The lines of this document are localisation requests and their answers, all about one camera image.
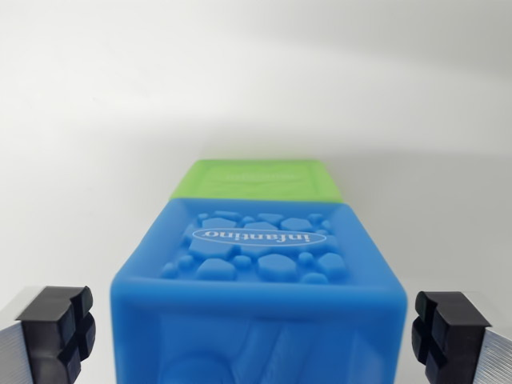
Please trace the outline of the gripper left finger with silver black pad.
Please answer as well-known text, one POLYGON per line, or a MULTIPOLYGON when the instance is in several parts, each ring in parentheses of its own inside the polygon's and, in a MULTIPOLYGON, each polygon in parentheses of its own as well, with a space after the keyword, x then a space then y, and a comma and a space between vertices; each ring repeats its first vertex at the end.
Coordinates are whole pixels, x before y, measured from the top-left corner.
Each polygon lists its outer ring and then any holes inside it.
POLYGON ((30 286, 1 309, 1 382, 74 383, 94 347, 88 286, 30 286))

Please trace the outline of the gripper right finger with silver black pad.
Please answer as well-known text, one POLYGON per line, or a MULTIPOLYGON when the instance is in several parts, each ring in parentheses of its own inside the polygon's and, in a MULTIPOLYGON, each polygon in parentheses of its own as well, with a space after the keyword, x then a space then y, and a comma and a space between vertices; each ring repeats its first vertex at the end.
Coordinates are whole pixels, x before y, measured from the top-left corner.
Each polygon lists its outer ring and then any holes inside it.
POLYGON ((511 319, 475 292, 420 291, 411 341, 430 383, 510 383, 511 319))

